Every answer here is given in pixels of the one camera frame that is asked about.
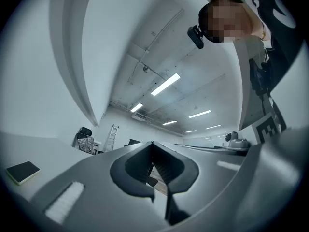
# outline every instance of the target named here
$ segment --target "aluminum ladder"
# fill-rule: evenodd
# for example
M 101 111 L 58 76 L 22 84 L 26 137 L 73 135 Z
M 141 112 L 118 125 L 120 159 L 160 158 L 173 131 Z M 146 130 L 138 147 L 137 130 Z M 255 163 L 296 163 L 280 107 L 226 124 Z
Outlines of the aluminum ladder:
M 104 152 L 112 151 L 114 149 L 114 144 L 115 144 L 115 139 L 116 139 L 118 129 L 119 129 L 119 126 L 114 127 L 114 125 L 112 125 L 110 135 L 104 145 Z

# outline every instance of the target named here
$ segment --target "fluorescent ceiling light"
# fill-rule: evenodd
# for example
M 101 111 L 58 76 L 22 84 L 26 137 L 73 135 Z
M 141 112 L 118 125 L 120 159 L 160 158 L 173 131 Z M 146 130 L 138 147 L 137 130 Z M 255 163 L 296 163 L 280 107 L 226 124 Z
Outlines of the fluorescent ceiling light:
M 136 107 L 134 107 L 131 112 L 135 112 L 136 110 L 140 109 L 143 106 L 142 103 L 139 103 Z
M 206 128 L 206 129 L 211 129 L 211 128 L 215 128 L 215 127 L 218 127 L 218 126 L 221 126 L 221 125 L 217 125 L 217 126 L 208 127 L 208 128 Z
M 177 121 L 176 120 L 174 120 L 174 121 L 171 121 L 171 122 L 168 122 L 168 123 L 164 123 L 164 124 L 162 124 L 162 125 L 169 125 L 169 124 L 172 124 L 172 123 L 176 123 Z
M 157 87 L 151 94 L 156 96 L 158 93 L 160 93 L 162 90 L 166 89 L 168 86 L 176 82 L 180 76 L 176 73 L 172 77 L 170 77 L 168 80 L 166 80 L 163 84 L 161 84 L 159 87 Z
M 200 116 L 200 115 L 203 115 L 203 114 L 207 114 L 207 113 L 210 113 L 210 112 L 211 112 L 211 110 L 207 110 L 207 111 L 199 113 L 199 114 L 191 115 L 191 116 L 189 116 L 189 118 L 194 118 L 194 117 L 197 117 L 197 116 Z

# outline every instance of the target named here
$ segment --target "pipe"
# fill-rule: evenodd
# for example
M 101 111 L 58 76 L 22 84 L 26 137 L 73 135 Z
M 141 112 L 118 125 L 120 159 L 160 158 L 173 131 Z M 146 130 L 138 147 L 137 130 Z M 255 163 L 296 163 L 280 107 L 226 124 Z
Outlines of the pipe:
M 133 42 L 131 44 L 136 45 L 138 48 L 142 49 L 143 51 L 146 51 L 144 48 L 140 47 L 139 45 L 137 45 L 137 44 L 135 44 Z
M 136 61 L 139 61 L 138 59 L 136 59 L 134 56 L 128 54 L 128 56 L 132 57 L 133 59 L 135 59 Z M 147 67 L 149 70 L 151 70 L 152 72 L 154 72 L 155 74 L 157 74 L 158 76 L 160 76 L 164 81 L 166 81 L 166 79 L 161 76 L 160 74 L 158 74 L 157 72 L 155 72 L 153 69 L 151 69 L 148 65 L 145 65 L 143 62 L 140 62 L 144 67 Z
M 141 57 L 141 59 L 139 60 L 138 64 L 135 66 L 134 71 L 138 68 L 138 66 L 140 65 L 140 63 L 142 62 L 143 58 L 145 57 L 146 54 L 149 53 L 149 49 L 150 47 L 154 44 L 154 42 L 157 40 L 157 38 L 160 36 L 160 34 L 178 17 L 180 16 L 182 13 L 184 12 L 184 9 L 181 9 L 177 12 L 177 14 L 175 16 L 173 16 L 173 18 L 161 29 L 161 31 L 155 36 L 154 40 L 150 43 L 150 45 L 147 47 L 147 49 L 145 50 L 143 56 Z

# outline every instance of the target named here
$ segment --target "ceiling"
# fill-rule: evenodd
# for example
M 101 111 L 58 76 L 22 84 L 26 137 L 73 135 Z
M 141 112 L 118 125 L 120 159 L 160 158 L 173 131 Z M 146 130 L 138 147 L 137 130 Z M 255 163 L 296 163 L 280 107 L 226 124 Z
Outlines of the ceiling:
M 239 101 L 228 52 L 221 44 L 208 41 L 202 50 L 197 49 L 187 36 L 188 28 L 196 23 L 190 12 L 175 0 L 158 1 L 128 47 L 110 105 L 130 112 L 142 103 L 144 106 L 138 113 L 147 116 L 148 124 L 181 135 L 189 130 L 201 133 L 215 125 L 237 131 Z M 254 56 L 256 42 L 250 40 L 249 55 Z M 153 71 L 144 72 L 145 65 Z M 180 76 L 178 81 L 158 95 L 151 95 L 175 73 Z M 189 118 L 207 110 L 211 113 Z M 247 111 L 247 114 L 259 112 Z M 172 120 L 177 123 L 162 125 Z

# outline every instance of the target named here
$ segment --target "desk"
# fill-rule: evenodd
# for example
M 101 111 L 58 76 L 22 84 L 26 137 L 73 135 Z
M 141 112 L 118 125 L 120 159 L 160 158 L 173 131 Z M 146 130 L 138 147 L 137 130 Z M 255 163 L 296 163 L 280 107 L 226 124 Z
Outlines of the desk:
M 7 187 L 30 200 L 47 182 L 91 155 L 66 145 L 57 138 L 38 138 L 18 136 L 0 132 L 0 171 Z M 16 185 L 7 175 L 5 169 L 31 161 L 40 168 L 40 172 L 26 181 Z

